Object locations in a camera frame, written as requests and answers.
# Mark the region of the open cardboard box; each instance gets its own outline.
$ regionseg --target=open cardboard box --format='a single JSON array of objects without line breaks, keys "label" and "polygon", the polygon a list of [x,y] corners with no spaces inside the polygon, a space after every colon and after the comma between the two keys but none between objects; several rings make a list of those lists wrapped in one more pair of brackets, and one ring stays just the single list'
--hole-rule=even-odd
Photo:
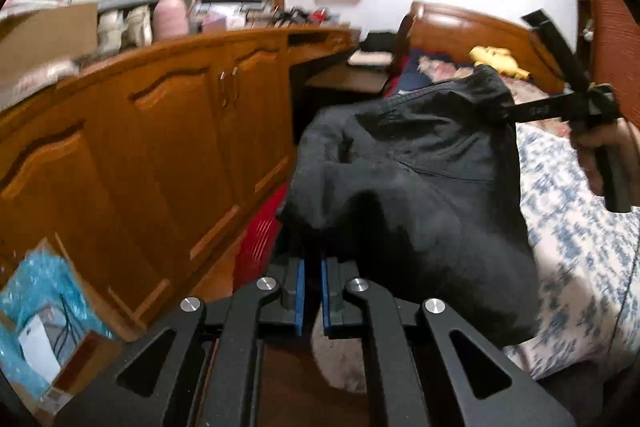
[{"label": "open cardboard box", "polygon": [[[70,264],[82,288],[84,297],[100,320],[123,341],[131,342],[139,338],[144,333],[144,330],[122,317],[117,310],[102,299],[89,283],[80,277],[68,255],[66,255],[66,251],[57,235],[56,240],[63,257]],[[47,239],[43,239],[43,242],[46,242],[50,251],[60,255],[60,252],[53,248]],[[0,324],[9,331],[15,330],[14,322],[2,312],[0,312]],[[95,377],[100,375],[111,362],[117,359],[124,347],[125,344],[121,341],[107,339],[95,331],[87,331],[40,400],[36,400],[19,384],[11,382],[11,385],[36,420],[44,427],[49,427],[53,424],[56,413],[73,396],[82,391]]]}]

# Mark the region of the yellow plush toy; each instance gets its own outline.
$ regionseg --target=yellow plush toy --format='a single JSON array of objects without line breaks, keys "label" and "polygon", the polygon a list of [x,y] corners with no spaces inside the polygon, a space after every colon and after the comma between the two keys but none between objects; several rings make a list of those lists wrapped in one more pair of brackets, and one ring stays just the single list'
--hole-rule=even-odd
[{"label": "yellow plush toy", "polygon": [[469,52],[469,57],[474,60],[476,66],[486,64],[498,73],[512,76],[513,78],[529,78],[529,71],[521,70],[516,59],[511,57],[511,52],[504,48],[483,48],[476,46]]}]

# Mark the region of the pink kettle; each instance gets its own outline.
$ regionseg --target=pink kettle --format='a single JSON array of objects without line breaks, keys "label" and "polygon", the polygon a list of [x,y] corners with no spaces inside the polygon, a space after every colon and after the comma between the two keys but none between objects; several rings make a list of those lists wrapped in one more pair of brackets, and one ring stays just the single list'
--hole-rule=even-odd
[{"label": "pink kettle", "polygon": [[154,40],[162,41],[188,35],[188,17],[195,4],[196,0],[190,0],[189,7],[184,0],[159,0],[152,20]]}]

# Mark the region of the blue plastic bag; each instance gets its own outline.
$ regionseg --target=blue plastic bag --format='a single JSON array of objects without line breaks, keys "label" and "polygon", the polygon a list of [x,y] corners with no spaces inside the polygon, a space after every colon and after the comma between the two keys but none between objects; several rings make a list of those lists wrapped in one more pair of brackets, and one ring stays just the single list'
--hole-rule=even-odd
[{"label": "blue plastic bag", "polygon": [[110,339],[113,333],[95,315],[82,295],[65,259],[43,242],[30,251],[0,292],[0,311],[15,322],[15,333],[0,326],[0,365],[5,377],[20,383],[39,398],[49,384],[24,360],[17,335],[25,324],[46,306],[65,301],[68,313],[82,331],[94,330]]}]

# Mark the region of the cabinet door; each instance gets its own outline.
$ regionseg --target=cabinet door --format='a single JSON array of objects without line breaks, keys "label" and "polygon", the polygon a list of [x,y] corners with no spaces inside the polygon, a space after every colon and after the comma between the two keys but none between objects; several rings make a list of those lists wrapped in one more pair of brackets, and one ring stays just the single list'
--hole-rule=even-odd
[{"label": "cabinet door", "polygon": [[225,58],[222,46],[186,52],[127,71],[118,81],[128,104],[129,148],[144,151],[146,183],[172,231],[170,251],[161,255],[176,280],[206,259],[241,210],[218,138],[214,88]]},{"label": "cabinet door", "polygon": [[231,45],[231,103],[244,150],[242,177],[251,200],[284,179],[292,162],[291,107],[285,41],[251,39]]},{"label": "cabinet door", "polygon": [[98,86],[85,89],[0,142],[0,255],[17,264],[42,238],[56,248],[60,240],[82,277],[138,319],[170,282],[146,260],[104,183],[99,102]]}]

